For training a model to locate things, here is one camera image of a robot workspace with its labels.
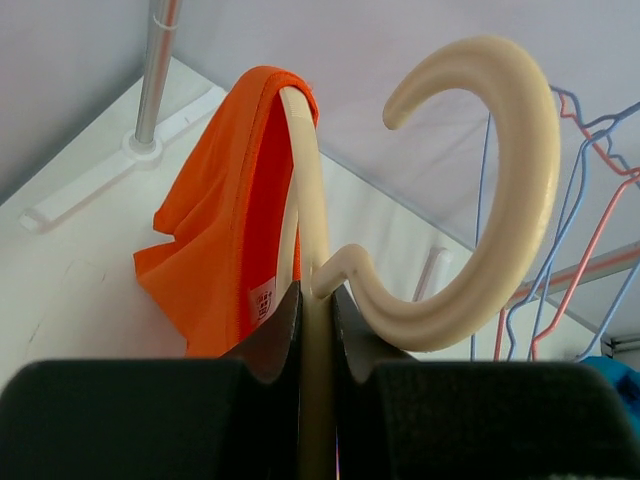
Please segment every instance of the wire hanger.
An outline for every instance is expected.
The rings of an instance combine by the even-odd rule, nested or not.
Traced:
[[[411,351],[440,350],[477,331],[502,308],[540,247],[560,166],[559,121],[544,74],[509,40],[461,40],[436,51],[406,76],[384,107],[384,124],[400,128],[428,98],[453,88],[475,93],[491,112],[499,141],[498,184],[485,232],[465,267],[437,295],[416,303],[384,288],[361,246],[346,245],[330,257],[322,168],[309,106],[295,88],[280,92],[294,171],[279,281],[290,281],[298,227],[301,247],[300,478],[335,476],[329,299],[338,286],[349,280],[363,317],[388,343]]]

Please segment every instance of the orange fabric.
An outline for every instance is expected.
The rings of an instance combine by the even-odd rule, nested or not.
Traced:
[[[153,219],[174,241],[134,255],[138,282],[187,339],[187,356],[219,356],[245,338],[249,292],[276,274],[293,162],[278,91],[317,107],[290,72],[256,67],[229,92]],[[296,238],[294,278],[299,278]]]

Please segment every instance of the hanger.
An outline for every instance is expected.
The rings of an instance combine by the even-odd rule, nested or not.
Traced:
[[[349,280],[363,317],[383,340],[403,350],[440,350],[476,332],[505,305],[540,247],[560,166],[559,121],[544,74],[524,49],[509,40],[495,36],[461,40],[436,51],[405,77],[384,106],[384,124],[391,130],[400,128],[423,102],[453,88],[475,93],[495,120],[498,184],[484,235],[465,267],[441,292],[415,303],[385,289],[361,246],[346,245],[329,255],[322,168],[311,112],[297,89],[280,92],[294,170],[280,242],[277,299],[291,281],[299,228],[300,478],[335,476],[328,301],[338,286]]]

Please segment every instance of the white label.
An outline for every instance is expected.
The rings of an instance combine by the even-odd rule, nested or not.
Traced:
[[[251,325],[258,326],[276,309],[276,277],[272,277],[249,292]]]

